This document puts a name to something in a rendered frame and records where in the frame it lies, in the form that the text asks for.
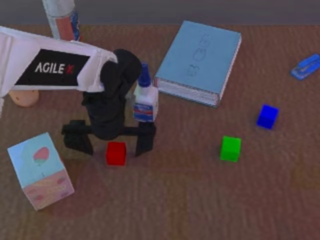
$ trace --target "cylindrical container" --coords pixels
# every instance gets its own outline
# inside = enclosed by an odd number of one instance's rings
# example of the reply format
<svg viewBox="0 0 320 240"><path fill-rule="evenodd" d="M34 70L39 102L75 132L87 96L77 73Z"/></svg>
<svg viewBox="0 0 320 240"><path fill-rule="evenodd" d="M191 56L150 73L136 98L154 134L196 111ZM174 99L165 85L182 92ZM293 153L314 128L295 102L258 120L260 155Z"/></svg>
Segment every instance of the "cylindrical container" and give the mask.
<svg viewBox="0 0 320 240"><path fill-rule="evenodd" d="M38 90L12 90L9 95L15 104L28 108L38 102L40 94Z"/></svg>
<svg viewBox="0 0 320 240"><path fill-rule="evenodd" d="M74 0L42 0L55 39L79 41L79 18Z"/></svg>

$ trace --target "blue stapler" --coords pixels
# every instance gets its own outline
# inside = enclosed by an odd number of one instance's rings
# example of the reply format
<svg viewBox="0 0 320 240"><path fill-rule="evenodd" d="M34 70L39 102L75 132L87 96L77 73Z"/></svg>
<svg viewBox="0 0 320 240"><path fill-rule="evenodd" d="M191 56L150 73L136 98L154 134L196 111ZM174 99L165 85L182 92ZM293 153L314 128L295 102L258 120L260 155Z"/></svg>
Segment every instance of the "blue stapler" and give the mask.
<svg viewBox="0 0 320 240"><path fill-rule="evenodd" d="M291 75L298 80L304 80L310 74L320 68L320 55L313 54L310 57L299 62L299 64L291 70Z"/></svg>

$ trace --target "black label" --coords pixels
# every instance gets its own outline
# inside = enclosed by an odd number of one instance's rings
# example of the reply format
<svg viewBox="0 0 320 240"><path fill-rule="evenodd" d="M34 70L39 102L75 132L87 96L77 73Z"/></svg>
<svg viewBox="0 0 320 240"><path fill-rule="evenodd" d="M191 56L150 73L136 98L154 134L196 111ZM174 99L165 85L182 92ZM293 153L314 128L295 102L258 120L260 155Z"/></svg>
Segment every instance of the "black label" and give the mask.
<svg viewBox="0 0 320 240"><path fill-rule="evenodd" d="M15 85L78 86L89 56L41 49Z"/></svg>

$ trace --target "background wall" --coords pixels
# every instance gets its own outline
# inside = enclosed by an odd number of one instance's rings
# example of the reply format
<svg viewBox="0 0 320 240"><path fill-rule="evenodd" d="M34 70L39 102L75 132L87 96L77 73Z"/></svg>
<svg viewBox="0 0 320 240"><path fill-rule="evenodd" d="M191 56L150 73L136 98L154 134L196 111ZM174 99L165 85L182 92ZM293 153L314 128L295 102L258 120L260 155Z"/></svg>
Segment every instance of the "background wall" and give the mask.
<svg viewBox="0 0 320 240"><path fill-rule="evenodd" d="M76 0L82 24L319 24L319 0ZM41 0L0 0L0 25L47 24Z"/></svg>

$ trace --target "blue cube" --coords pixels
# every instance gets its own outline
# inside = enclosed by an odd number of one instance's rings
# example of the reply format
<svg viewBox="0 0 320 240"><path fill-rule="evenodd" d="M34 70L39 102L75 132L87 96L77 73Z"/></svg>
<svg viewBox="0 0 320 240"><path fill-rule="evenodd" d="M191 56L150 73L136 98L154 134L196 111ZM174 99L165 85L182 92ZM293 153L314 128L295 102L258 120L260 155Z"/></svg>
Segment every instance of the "blue cube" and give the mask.
<svg viewBox="0 0 320 240"><path fill-rule="evenodd" d="M263 105L256 124L266 129L272 129L276 122L278 112L279 110L276 107L266 104Z"/></svg>

